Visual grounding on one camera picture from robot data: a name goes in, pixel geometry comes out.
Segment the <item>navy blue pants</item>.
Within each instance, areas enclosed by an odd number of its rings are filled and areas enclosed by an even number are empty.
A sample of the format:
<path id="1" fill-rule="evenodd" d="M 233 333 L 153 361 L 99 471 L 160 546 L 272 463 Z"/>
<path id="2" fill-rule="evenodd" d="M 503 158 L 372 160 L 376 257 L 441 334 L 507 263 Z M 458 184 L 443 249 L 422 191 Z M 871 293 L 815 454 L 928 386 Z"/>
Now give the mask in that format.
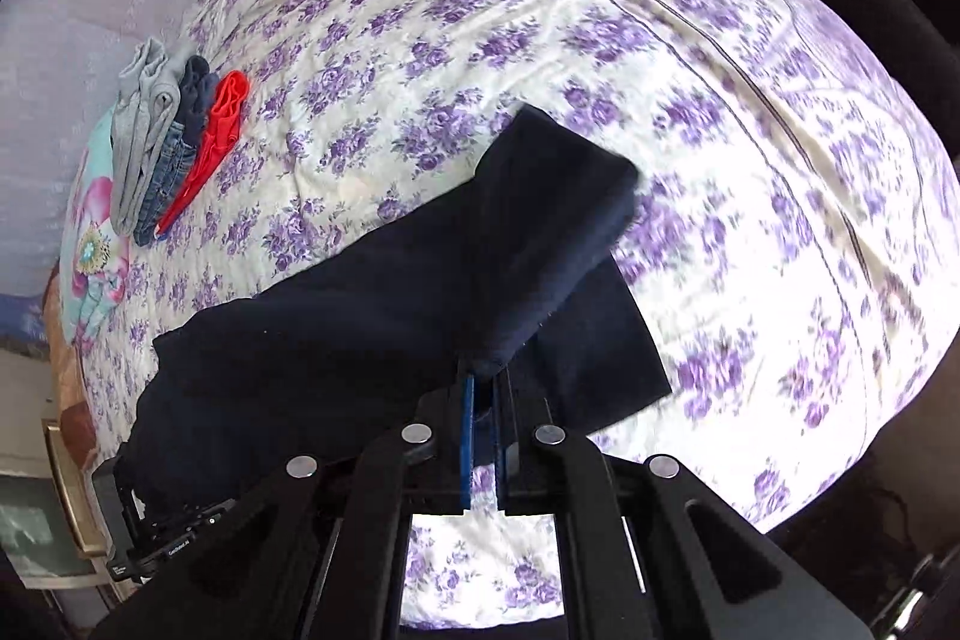
<path id="1" fill-rule="evenodd" d="M 119 473 L 153 516 L 335 461 L 427 393 L 509 372 L 592 434 L 669 393 L 612 257 L 636 167 L 524 107 L 467 182 L 156 339 Z"/>

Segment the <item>orange brown pillow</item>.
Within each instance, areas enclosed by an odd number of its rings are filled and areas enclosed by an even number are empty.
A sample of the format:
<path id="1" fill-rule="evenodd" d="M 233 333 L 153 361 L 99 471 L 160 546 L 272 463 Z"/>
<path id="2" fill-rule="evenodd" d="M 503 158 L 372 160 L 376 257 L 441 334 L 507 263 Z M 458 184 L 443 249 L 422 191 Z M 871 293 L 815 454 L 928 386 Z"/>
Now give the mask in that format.
<path id="1" fill-rule="evenodd" d="M 53 268 L 43 297 L 44 330 L 49 345 L 53 401 L 60 434 L 71 461 L 86 470 L 98 452 L 93 417 L 83 386 L 82 364 L 76 347 L 65 339 L 60 317 L 59 268 Z"/>

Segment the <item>blue patterned cloth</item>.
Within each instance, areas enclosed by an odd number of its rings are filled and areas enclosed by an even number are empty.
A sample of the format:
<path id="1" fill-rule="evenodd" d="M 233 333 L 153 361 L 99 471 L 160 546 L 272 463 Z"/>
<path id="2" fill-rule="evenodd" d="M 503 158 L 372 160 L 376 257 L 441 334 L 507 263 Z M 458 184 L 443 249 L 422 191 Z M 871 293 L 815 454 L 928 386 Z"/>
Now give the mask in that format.
<path id="1" fill-rule="evenodd" d="M 16 347 L 46 347 L 41 296 L 0 296 L 0 333 Z"/>

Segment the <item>folded floral quilt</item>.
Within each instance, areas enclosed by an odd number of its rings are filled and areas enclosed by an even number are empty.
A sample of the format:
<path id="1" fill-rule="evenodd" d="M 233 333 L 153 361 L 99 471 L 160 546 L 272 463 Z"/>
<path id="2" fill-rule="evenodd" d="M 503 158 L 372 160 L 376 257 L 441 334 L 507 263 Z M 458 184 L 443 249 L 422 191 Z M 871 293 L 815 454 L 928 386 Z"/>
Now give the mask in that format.
<path id="1" fill-rule="evenodd" d="M 128 239 L 114 230 L 112 200 L 112 109 L 94 125 L 70 188 L 60 244 L 60 323 L 64 338 L 89 351 L 110 315 L 125 298 Z"/>

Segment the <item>red folded garment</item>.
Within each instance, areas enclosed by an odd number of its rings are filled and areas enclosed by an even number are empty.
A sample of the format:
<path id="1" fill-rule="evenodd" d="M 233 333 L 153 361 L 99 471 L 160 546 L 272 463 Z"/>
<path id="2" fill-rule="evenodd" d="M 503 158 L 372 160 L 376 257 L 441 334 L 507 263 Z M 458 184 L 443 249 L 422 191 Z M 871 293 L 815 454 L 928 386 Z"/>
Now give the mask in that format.
<path id="1" fill-rule="evenodd" d="M 241 113 L 244 101 L 249 96 L 249 80 L 242 71 L 228 71 L 218 83 L 213 104 L 206 112 L 206 124 L 200 135 L 200 146 L 194 164 L 185 175 L 171 206 L 161 216 L 155 227 L 155 236 L 169 232 L 190 202 L 197 197 L 205 182 L 212 177 L 221 161 L 226 158 L 239 138 Z"/>

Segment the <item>blue denim folded garment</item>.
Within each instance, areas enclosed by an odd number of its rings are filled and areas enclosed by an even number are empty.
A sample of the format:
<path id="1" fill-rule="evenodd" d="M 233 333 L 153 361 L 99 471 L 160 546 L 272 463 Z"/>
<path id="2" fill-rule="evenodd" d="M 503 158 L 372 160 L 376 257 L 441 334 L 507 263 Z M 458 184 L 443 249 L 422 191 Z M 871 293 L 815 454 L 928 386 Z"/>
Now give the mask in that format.
<path id="1" fill-rule="evenodd" d="M 184 185 L 200 149 L 208 110 L 212 107 L 218 75 L 201 55 L 190 55 L 179 83 L 178 112 L 161 140 L 158 161 L 151 170 L 145 196 L 133 229 L 133 242 L 148 247 L 156 226 Z"/>

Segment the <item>grey folded garment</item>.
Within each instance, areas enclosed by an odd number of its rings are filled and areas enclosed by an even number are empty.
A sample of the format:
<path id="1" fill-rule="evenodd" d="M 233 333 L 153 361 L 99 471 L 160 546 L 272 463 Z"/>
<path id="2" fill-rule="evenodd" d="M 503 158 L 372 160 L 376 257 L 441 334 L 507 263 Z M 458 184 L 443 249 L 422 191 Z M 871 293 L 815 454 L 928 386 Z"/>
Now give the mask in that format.
<path id="1" fill-rule="evenodd" d="M 158 39 L 148 37 L 119 73 L 110 120 L 110 220 L 117 236 L 132 236 L 137 225 L 146 187 L 181 103 L 179 83 L 185 64 L 194 53 L 192 42 L 181 41 L 167 50 Z"/>

